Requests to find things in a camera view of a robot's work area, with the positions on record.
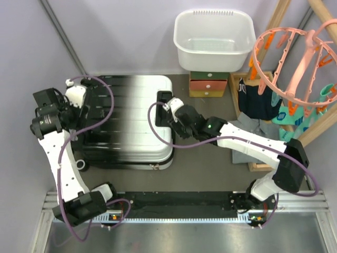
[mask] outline orange clothespin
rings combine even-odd
[[[255,55],[258,55],[259,54],[259,50],[260,48],[263,46],[263,40],[260,40],[259,43],[257,44],[257,48],[255,50]],[[248,64],[249,67],[253,67],[254,66],[254,62],[253,62],[253,53],[251,55],[251,58],[249,60],[249,64]]]
[[[279,40],[279,42],[276,45],[276,48],[280,48],[284,42],[286,42],[286,40],[289,38],[288,32],[283,34]]]
[[[257,49],[255,50],[255,52],[256,52],[255,54],[257,55],[258,52],[259,52],[259,49],[257,48]],[[249,66],[249,67],[253,67],[253,66],[254,66],[254,62],[253,62],[253,53],[252,53],[251,59],[249,60],[248,66]]]
[[[295,106],[293,106],[293,103],[291,101],[288,101],[288,110],[289,110],[289,115],[293,116],[297,110],[297,108],[299,107],[298,104],[295,104]]]
[[[317,107],[316,114],[319,114],[320,112],[324,112],[327,107],[328,107],[327,105],[322,106],[322,107]]]
[[[326,60],[326,58],[328,58],[329,56],[331,56],[330,53],[327,54],[325,57],[323,57],[320,60],[320,62],[318,63],[318,67],[323,67],[323,66],[329,64],[330,62],[332,62],[333,58]]]
[[[275,36],[275,32],[269,35],[269,37],[267,39],[267,42],[265,43],[264,49],[267,50],[270,47],[270,45],[272,44],[272,41],[274,39],[274,36]]]
[[[304,108],[304,117],[308,118],[313,110],[314,110],[314,108],[309,109],[308,107],[305,107]]]
[[[257,75],[257,70],[256,70],[256,68],[255,68],[255,65],[253,65],[253,67],[252,67],[252,73],[251,73],[251,80],[255,80],[255,78],[256,78],[256,75]]]

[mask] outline white suitcase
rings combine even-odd
[[[91,166],[107,169],[132,168],[162,170],[172,163],[174,149],[152,133],[147,112],[156,101],[167,102],[173,96],[172,82],[161,75],[99,76],[112,89],[115,107],[101,127],[85,133],[72,143]],[[105,87],[94,80],[84,101],[79,126],[87,127],[104,118],[111,106]],[[151,122],[156,132],[174,143],[175,134],[167,124],[169,116],[161,106],[154,107]]]

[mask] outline drawer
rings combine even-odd
[[[193,98],[220,98],[224,91],[192,91],[190,90],[190,97]]]
[[[226,80],[230,76],[229,72],[199,72],[191,71],[191,80]]]
[[[224,81],[190,81],[190,90],[196,91],[220,91],[225,90],[227,80]]]

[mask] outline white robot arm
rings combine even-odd
[[[57,171],[60,167],[58,156],[62,145],[75,128],[85,99],[86,87],[66,82],[68,89],[63,96],[56,89],[47,89],[33,94],[38,108],[32,120],[31,131],[44,149],[57,184]],[[61,189],[65,212],[72,226],[106,212],[106,203],[116,192],[110,183],[104,183],[93,190],[83,182],[78,171],[79,161],[75,161],[69,142],[62,155]],[[63,220],[60,206],[53,208],[56,218]]]
[[[211,117],[206,120],[192,106],[184,105],[177,98],[167,102],[164,108],[167,112],[172,113],[171,127],[182,138],[194,137],[197,140],[204,141],[214,137],[228,137],[226,139],[219,138],[212,144],[221,148],[240,151],[270,165],[274,170],[254,181],[247,190],[258,201],[264,201],[280,191],[292,193],[299,191],[305,176],[304,171],[279,154],[286,153],[307,168],[309,165],[308,158],[300,141],[295,139],[292,139],[289,143],[275,141],[246,132],[223,119]],[[252,145],[251,142],[268,147],[273,151]]]

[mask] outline gray floor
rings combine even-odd
[[[236,120],[229,87],[222,98],[190,98],[188,75],[168,77],[174,95],[194,106],[205,118]],[[193,142],[177,140],[178,144]],[[109,181],[117,191],[241,191],[264,175],[264,172],[250,172],[247,164],[232,164],[231,150],[212,145],[176,150],[173,164],[162,171],[90,168],[82,173],[89,188]]]
[[[62,247],[55,246],[69,236],[63,223],[53,223],[45,253],[327,252],[314,213],[277,213],[262,230],[252,230],[246,224],[125,223],[111,232],[92,228],[85,243],[73,238]]]

